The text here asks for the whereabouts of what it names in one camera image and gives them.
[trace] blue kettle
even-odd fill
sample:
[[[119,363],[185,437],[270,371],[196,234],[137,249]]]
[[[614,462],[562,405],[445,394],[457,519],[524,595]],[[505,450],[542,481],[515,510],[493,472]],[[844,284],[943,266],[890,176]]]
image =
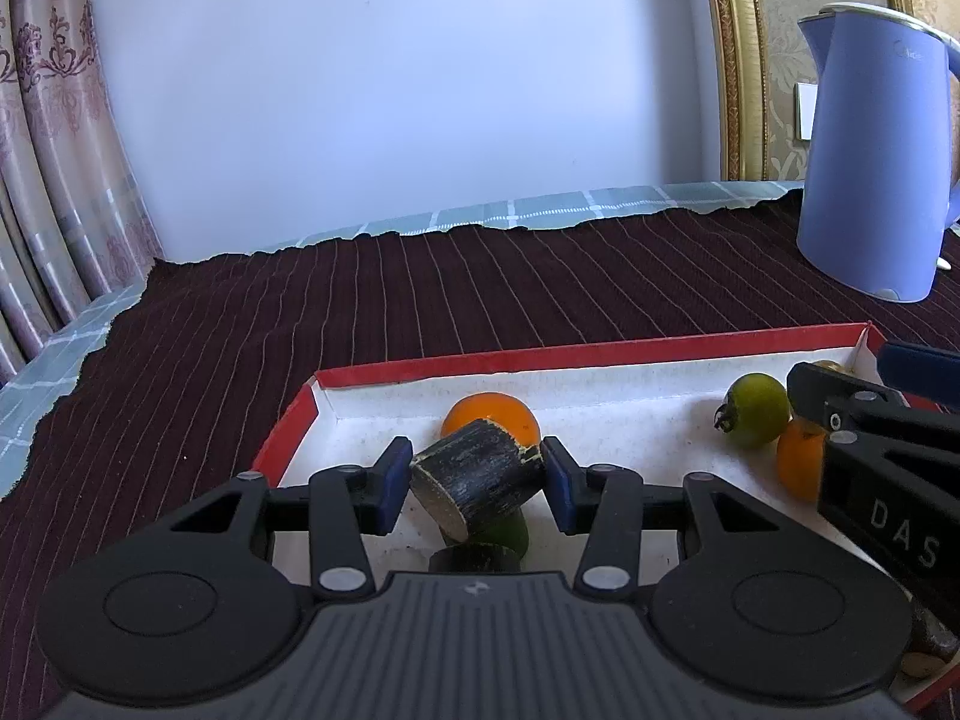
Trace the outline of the blue kettle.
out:
[[[800,19],[800,31],[819,76],[800,253],[875,298],[923,300],[944,228],[960,218],[949,114],[960,42],[858,2],[826,5]]]

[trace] dark brown striped cloth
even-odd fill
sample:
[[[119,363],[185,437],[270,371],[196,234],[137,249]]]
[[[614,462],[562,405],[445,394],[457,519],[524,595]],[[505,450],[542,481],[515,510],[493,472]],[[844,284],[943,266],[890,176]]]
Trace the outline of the dark brown striped cloth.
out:
[[[158,264],[0,502],[0,717],[37,717],[61,693],[32,637],[47,581],[246,469],[318,367],[867,319],[960,348],[960,239],[944,239],[957,269],[927,300],[893,305],[803,260],[799,208],[787,196]]]

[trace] light blue checkered cloth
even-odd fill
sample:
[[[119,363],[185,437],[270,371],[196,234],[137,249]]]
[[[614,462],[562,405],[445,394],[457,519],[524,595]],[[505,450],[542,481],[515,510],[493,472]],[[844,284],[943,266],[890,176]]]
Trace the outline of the light blue checkered cloth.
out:
[[[570,191],[372,221],[282,242],[263,251],[307,247],[333,238],[355,238],[363,233],[418,235],[445,232],[461,224],[549,230],[573,227],[594,218],[654,214],[666,208],[689,208],[706,214],[717,208],[749,208],[801,186],[803,182],[800,181],[712,181]],[[32,360],[16,379],[0,389],[0,497],[11,490],[26,469],[37,421],[53,408],[56,399],[73,391],[85,357],[104,345],[113,318],[136,304],[143,288],[143,283],[133,284],[94,300],[75,322],[48,341],[40,356]]]

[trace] kettle handle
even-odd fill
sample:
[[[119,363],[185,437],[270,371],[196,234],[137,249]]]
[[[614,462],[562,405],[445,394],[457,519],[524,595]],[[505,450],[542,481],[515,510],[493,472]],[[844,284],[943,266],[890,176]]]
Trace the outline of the kettle handle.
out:
[[[960,79],[960,40],[949,38],[949,40],[944,41],[944,45],[947,46],[947,66],[950,72],[954,74],[957,79]],[[950,189],[949,205],[947,205],[947,224],[944,225],[944,227],[949,227],[956,223],[957,220],[960,220],[960,180]]]

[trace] kettle button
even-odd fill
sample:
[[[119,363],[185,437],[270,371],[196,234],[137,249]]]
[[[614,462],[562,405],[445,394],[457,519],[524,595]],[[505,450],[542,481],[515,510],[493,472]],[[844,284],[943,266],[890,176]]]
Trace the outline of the kettle button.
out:
[[[894,303],[901,302],[895,290],[877,290],[874,293],[874,297],[880,298],[881,300],[892,300]]]

